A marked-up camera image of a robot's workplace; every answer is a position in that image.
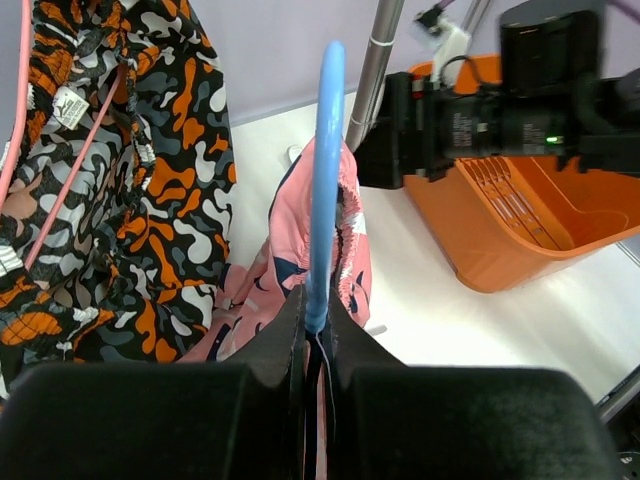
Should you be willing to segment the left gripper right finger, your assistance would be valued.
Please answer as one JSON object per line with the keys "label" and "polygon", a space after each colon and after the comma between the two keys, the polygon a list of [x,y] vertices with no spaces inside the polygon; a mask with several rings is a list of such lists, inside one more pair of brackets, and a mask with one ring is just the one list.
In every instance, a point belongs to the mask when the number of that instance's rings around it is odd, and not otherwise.
{"label": "left gripper right finger", "polygon": [[579,384],[533,368],[416,367],[332,298],[331,479],[618,479],[610,435]]}

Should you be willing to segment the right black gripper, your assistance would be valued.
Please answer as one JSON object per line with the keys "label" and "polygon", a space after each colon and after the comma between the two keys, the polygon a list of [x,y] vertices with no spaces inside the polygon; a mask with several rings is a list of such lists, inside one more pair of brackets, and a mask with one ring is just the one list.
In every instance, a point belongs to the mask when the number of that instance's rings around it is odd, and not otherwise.
{"label": "right black gripper", "polygon": [[504,91],[481,82],[471,94],[434,87],[429,75],[385,78],[377,119],[354,152],[366,187],[393,190],[406,175],[444,178],[461,158],[504,153]]}

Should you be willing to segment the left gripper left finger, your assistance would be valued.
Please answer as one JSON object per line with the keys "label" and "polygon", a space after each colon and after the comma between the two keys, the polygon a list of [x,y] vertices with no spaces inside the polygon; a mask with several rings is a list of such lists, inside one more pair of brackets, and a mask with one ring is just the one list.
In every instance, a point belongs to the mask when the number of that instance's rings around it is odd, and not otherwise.
{"label": "left gripper left finger", "polygon": [[299,479],[304,303],[222,362],[49,364],[1,415],[5,479]]}

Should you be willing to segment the blue wire hanger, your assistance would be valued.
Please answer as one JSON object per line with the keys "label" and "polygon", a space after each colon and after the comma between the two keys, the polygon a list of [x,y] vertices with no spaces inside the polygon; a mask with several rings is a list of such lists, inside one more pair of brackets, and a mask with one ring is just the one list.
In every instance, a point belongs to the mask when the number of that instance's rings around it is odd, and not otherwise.
{"label": "blue wire hanger", "polygon": [[345,100],[346,53],[331,42],[323,56],[313,156],[310,268],[306,281],[305,328],[319,334],[328,315]]}

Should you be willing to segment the pink shark print shorts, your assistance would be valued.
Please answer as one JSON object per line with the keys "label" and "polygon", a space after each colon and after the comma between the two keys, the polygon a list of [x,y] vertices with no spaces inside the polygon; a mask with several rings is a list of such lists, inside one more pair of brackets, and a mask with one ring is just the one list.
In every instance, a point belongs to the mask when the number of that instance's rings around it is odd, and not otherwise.
{"label": "pink shark print shorts", "polygon": [[[305,328],[310,268],[312,140],[283,177],[269,210],[269,232],[249,268],[226,265],[218,285],[211,326],[183,363],[222,362],[256,337],[278,315],[291,292],[302,287],[304,303],[304,461],[299,479],[327,475],[328,436],[333,429],[327,320],[312,335]],[[369,319],[371,261],[356,160],[341,148],[329,304],[339,299],[363,330]]]}

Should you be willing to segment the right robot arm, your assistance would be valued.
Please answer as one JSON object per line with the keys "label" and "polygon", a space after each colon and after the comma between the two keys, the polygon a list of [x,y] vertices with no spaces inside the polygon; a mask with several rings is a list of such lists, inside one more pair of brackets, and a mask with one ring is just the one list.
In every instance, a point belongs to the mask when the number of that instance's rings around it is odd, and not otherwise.
{"label": "right robot arm", "polygon": [[526,1],[499,19],[500,79],[439,52],[426,74],[386,77],[380,116],[355,151],[367,187],[444,178],[461,158],[576,160],[580,172],[639,174],[639,74],[602,76],[603,1]]}

